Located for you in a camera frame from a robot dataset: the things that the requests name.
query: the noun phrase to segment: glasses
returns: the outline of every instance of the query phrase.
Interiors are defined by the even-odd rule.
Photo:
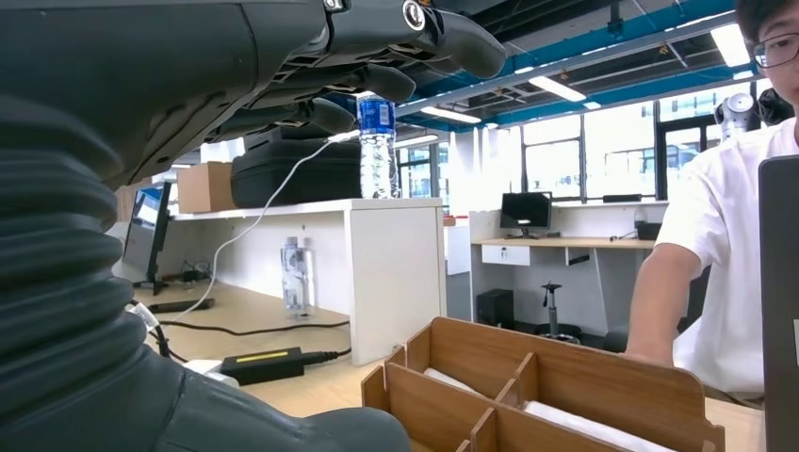
[[[760,42],[755,46],[755,61],[763,69],[790,63],[799,56],[799,33],[789,33]]]

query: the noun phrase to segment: black carrying case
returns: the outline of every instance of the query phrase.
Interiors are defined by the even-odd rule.
[[[233,160],[230,186],[242,209],[263,207],[297,162],[316,152],[321,139],[253,142]],[[271,205],[361,198],[361,147],[333,143],[295,171]]]

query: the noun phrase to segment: plastic water bottle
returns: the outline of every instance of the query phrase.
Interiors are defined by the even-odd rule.
[[[308,317],[311,312],[308,252],[300,248],[297,237],[288,237],[280,250],[283,269],[283,300],[289,318]]]
[[[394,154],[394,103],[379,96],[358,99],[361,123],[361,195],[367,199],[399,198]]]
[[[633,226],[637,229],[639,226],[646,223],[646,212],[642,206],[638,206],[635,209],[635,214],[633,217]]]

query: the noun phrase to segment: man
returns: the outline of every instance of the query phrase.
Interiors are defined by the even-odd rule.
[[[799,110],[799,0],[738,0],[738,16],[760,70]],[[798,137],[796,120],[787,120],[732,138],[683,170],[635,285],[628,356],[683,367],[710,396],[761,400],[758,167],[799,153]],[[706,266],[702,317],[675,340],[689,283]]]

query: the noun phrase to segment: computer monitor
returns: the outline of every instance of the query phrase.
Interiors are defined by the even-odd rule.
[[[759,188],[766,444],[788,452],[799,444],[799,155],[763,162]]]
[[[167,286],[157,277],[157,259],[167,236],[170,191],[168,182],[137,191],[122,254],[123,262],[146,275],[145,281],[134,282],[134,287],[152,288],[153,295]]]
[[[499,227],[521,229],[522,237],[533,238],[530,230],[547,231],[552,216],[552,193],[505,193]]]

